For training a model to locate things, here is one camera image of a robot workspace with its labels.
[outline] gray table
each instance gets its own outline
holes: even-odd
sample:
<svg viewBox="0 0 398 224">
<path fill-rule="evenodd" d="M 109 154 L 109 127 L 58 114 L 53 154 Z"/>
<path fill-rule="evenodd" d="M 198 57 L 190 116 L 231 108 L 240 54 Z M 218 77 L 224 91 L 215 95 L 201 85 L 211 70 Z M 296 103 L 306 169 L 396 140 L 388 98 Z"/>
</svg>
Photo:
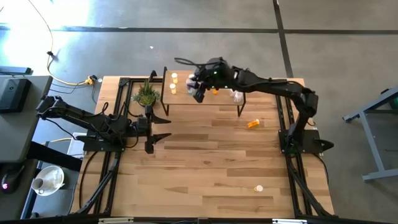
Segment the gray table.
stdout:
<svg viewBox="0 0 398 224">
<path fill-rule="evenodd" d="M 0 86 L 12 76 L 0 76 Z M 37 160 L 79 171 L 81 160 L 46 146 L 32 142 L 39 118 L 36 107 L 42 95 L 50 90 L 52 77 L 25 76 L 31 81 L 24 109 L 20 113 L 0 114 L 0 176 L 12 163 L 22 163 L 25 169 L 21 174 L 21 183 L 12 194 L 0 192 L 0 220 L 20 219 L 27 199 L 30 184 L 36 173 Z"/>
<path fill-rule="evenodd" d="M 36 107 L 40 97 L 50 90 L 52 77 L 25 76 L 32 82 L 24 109 L 20 113 L 0 114 L 0 162 L 22 162 L 29 149 L 38 117 Z M 12 76 L 0 76 L 0 86 Z"/>
</svg>

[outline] plant pot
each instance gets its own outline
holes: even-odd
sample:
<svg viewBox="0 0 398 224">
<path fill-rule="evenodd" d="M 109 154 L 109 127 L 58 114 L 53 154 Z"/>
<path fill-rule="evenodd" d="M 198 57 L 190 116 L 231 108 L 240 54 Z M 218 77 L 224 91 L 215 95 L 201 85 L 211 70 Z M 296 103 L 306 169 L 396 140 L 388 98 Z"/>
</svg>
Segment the plant pot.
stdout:
<svg viewBox="0 0 398 224">
<path fill-rule="evenodd" d="M 138 102 L 138 101 L 137 101 L 137 103 L 138 103 L 139 105 L 141 105 L 143 108 L 145 108 L 145 106 L 146 106 L 146 105 L 141 104 L 141 103 Z M 152 102 L 151 106 L 154 106 L 155 103 L 156 103 L 156 99 Z"/>
</svg>

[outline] potted plant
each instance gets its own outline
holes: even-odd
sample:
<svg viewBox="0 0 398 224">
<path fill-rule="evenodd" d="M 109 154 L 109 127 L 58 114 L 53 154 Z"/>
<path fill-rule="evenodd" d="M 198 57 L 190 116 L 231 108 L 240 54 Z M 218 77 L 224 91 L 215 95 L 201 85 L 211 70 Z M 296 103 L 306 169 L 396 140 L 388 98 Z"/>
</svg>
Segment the potted plant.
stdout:
<svg viewBox="0 0 398 224">
<path fill-rule="evenodd" d="M 132 100 L 145 107 L 146 105 L 154 106 L 159 98 L 160 93 L 154 90 L 154 85 L 150 85 L 149 81 L 145 80 L 144 86 L 139 86 L 138 93 L 132 97 Z"/>
</svg>

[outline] orange bottle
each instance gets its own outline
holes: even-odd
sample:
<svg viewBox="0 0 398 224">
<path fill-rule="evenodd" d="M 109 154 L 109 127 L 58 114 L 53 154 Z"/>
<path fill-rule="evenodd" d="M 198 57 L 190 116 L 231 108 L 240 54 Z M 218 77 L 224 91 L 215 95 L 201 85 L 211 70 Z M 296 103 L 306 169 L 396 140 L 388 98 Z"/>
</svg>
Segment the orange bottle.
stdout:
<svg viewBox="0 0 398 224">
<path fill-rule="evenodd" d="M 251 121 L 250 123 L 248 123 L 248 128 L 256 127 L 259 124 L 260 124 L 260 121 L 258 119 L 255 119 L 254 121 Z"/>
</svg>

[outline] wooden tabletop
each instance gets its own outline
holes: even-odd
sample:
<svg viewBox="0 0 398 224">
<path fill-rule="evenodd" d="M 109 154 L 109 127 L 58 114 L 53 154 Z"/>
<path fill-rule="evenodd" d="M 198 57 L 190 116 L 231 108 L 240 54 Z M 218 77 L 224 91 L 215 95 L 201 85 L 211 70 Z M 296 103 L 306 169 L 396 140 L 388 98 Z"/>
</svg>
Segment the wooden tabletop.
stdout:
<svg viewBox="0 0 398 224">
<path fill-rule="evenodd" d="M 173 83 L 172 74 L 177 74 L 178 83 L 175 84 L 177 93 L 172 94 L 170 84 Z M 188 93 L 186 80 L 194 71 L 166 71 L 164 79 L 163 103 L 165 105 L 199 105 Z M 229 89 L 220 89 L 216 95 L 213 90 L 206 91 L 205 98 L 200 105 L 243 105 L 243 100 L 234 102 Z"/>
<path fill-rule="evenodd" d="M 109 103 L 106 113 L 113 111 L 119 78 L 104 77 L 96 113 L 105 102 Z M 303 84 L 302 79 L 293 80 Z M 275 96 L 254 92 L 248 93 L 246 99 L 245 112 L 240 118 L 235 107 L 206 105 L 176 105 L 166 116 L 157 103 L 155 114 L 172 123 L 155 124 L 154 133 L 172 135 L 155 145 L 154 154 L 145 153 L 145 138 L 122 154 L 112 216 L 294 217 L 285 157 L 279 149 Z M 135 102 L 130 110 L 136 114 L 144 111 Z M 247 129 L 247 123 L 254 119 L 260 120 L 260 126 Z M 81 170 L 89 155 L 85 156 Z M 104 153 L 97 153 L 88 166 L 83 203 L 98 185 L 103 157 Z M 309 189 L 333 213 L 322 163 L 313 155 L 303 154 L 303 164 Z M 257 185 L 264 190 L 255 192 Z M 79 179 L 72 212 L 78 209 L 80 187 Z M 304 212 L 302 193 L 300 190 L 297 193 Z M 108 188 L 104 191 L 101 211 L 107 196 Z"/>
</svg>

